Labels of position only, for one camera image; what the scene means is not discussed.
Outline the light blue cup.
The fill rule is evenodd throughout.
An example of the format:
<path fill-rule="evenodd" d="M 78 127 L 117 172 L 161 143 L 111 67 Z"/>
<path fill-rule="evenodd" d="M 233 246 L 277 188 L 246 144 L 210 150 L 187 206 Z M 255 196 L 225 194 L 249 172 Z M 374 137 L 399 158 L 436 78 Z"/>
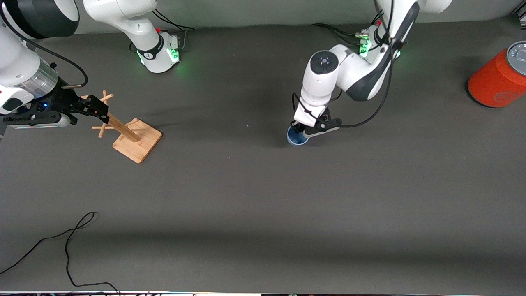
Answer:
<path fill-rule="evenodd" d="M 292 146 L 302 146 L 308 142 L 308 138 L 304 136 L 303 132 L 297 133 L 293 126 L 289 126 L 287 130 L 287 141 Z"/>

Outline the wooden mug tree stand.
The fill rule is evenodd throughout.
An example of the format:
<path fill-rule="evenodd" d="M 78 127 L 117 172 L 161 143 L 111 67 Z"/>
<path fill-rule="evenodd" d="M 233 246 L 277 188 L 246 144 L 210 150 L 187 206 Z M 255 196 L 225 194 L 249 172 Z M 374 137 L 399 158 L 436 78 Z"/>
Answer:
<path fill-rule="evenodd" d="M 120 135 L 113 142 L 112 148 L 137 164 L 143 163 L 154 147 L 163 138 L 163 133 L 139 118 L 123 123 L 116 116 L 108 113 L 109 122 L 92 126 L 98 131 L 101 139 L 107 130 L 117 131 Z"/>

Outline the orange can with silver lid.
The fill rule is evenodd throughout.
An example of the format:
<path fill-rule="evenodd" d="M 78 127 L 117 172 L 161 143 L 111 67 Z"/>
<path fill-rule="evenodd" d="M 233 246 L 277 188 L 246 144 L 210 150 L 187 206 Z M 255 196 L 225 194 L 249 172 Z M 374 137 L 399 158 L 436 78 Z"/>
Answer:
<path fill-rule="evenodd" d="M 477 70 L 466 82 L 466 91 L 489 108 L 505 107 L 526 96 L 526 40 L 511 44 Z"/>

